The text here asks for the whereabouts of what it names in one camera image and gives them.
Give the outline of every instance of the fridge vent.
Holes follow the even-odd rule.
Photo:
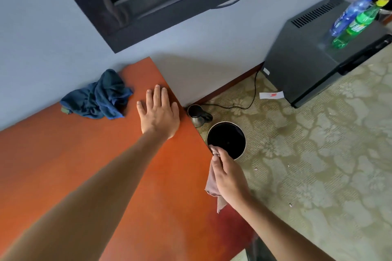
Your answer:
[[[297,28],[301,28],[302,26],[305,26],[309,22],[311,22],[311,21],[317,19],[318,17],[322,16],[323,14],[329,12],[331,9],[340,5],[341,3],[342,3],[342,0],[330,0],[327,3],[323,4],[322,6],[316,8],[315,10],[312,10],[312,11],[306,13],[305,15],[302,15],[299,18],[292,20],[291,22]]]

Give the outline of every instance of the yellow bottle cap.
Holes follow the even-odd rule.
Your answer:
[[[385,6],[387,3],[389,2],[389,0],[377,0],[377,2],[375,3],[377,6],[383,7]]]

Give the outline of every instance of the black cable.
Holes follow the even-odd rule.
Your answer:
[[[253,104],[255,98],[256,98],[256,78],[257,78],[257,74],[258,74],[258,73],[259,73],[259,70],[256,72],[256,75],[254,76],[254,95],[253,95],[253,100],[252,100],[251,104],[250,104],[248,107],[240,107],[240,106],[237,106],[237,105],[230,106],[230,107],[226,107],[226,106],[219,105],[219,104],[214,104],[214,103],[203,103],[202,105],[219,106],[219,107],[222,107],[222,108],[224,108],[224,109],[232,109],[232,108],[248,109],[248,108],[250,108],[250,107],[252,106],[252,104]]]
[[[228,6],[231,6],[231,5],[235,4],[235,3],[237,3],[238,1],[240,1],[240,0],[234,0],[233,2],[230,2],[230,3],[228,3],[228,4],[218,5],[218,6],[214,7],[214,8],[211,8],[211,9],[212,9],[212,10],[218,10],[218,9],[220,9],[220,8],[226,8],[226,7],[228,7]]]

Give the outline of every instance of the dark blue towel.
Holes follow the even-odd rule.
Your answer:
[[[120,76],[108,69],[97,82],[65,95],[60,104],[83,117],[101,119],[105,116],[112,120],[123,117],[118,109],[125,108],[132,94]]]

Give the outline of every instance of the orange desk surface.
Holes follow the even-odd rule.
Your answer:
[[[168,85],[150,58],[121,76],[134,91],[125,118],[91,120],[55,104],[0,132],[1,254],[139,138],[136,101]],[[230,206],[217,214],[216,198],[204,191],[211,153],[180,114],[178,132],[151,162],[101,260],[228,261],[249,244],[248,224]]]

